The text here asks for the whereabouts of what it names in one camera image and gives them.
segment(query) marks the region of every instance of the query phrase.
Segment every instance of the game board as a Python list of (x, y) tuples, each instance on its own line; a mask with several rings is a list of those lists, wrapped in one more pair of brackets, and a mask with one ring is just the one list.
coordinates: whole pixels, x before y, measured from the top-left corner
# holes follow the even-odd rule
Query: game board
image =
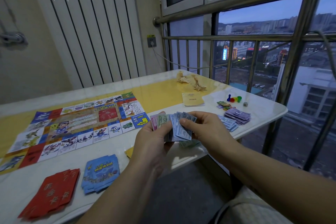
[(0, 163), (0, 175), (141, 128), (149, 121), (132, 92), (36, 112)]

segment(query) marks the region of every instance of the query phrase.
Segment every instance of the red square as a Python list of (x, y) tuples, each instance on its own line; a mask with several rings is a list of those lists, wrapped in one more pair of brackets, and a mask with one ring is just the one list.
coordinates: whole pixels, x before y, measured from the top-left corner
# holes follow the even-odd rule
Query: red square
[(118, 115), (115, 107), (99, 111), (99, 121), (110, 120), (117, 117)]
[(63, 108), (60, 109), (56, 109), (51, 111), (50, 115), (49, 115), (49, 119), (56, 119), (61, 115)]
[(24, 157), (19, 168), (35, 164), (39, 160), (44, 146), (45, 146), (45, 143), (37, 144), (37, 145), (29, 147), (28, 152), (26, 156)]

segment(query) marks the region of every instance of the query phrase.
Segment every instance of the small cards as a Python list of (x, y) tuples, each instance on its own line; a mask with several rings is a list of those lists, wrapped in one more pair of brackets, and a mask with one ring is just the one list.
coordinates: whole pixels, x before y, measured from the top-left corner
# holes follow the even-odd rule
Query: small cards
[(65, 170), (44, 179), (18, 218), (33, 220), (63, 209), (71, 200), (79, 169)]
[(119, 175), (119, 163), (115, 154), (96, 158), (86, 163), (81, 186), (85, 194), (99, 192), (110, 186)]
[(199, 92), (182, 93), (182, 99), (185, 107), (205, 105)]

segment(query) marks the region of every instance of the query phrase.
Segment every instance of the yellow arrow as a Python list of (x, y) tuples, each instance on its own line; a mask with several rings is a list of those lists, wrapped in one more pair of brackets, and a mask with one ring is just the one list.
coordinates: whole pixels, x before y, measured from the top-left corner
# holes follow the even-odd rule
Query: yellow arrow
[(137, 124), (137, 126), (144, 125), (144, 124), (146, 124), (147, 122), (148, 122), (147, 118), (143, 118), (142, 121), (139, 122), (139, 123)]

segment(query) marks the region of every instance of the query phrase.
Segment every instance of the sky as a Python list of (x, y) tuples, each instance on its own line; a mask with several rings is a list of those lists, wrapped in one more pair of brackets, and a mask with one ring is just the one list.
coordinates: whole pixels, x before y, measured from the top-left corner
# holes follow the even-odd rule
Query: sky
[[(279, 0), (262, 5), (221, 12), (219, 13), (219, 22), (230, 24), (235, 22), (289, 19), (299, 14), (301, 3), (302, 0)], [(320, 0), (316, 13), (336, 14), (336, 1)]]

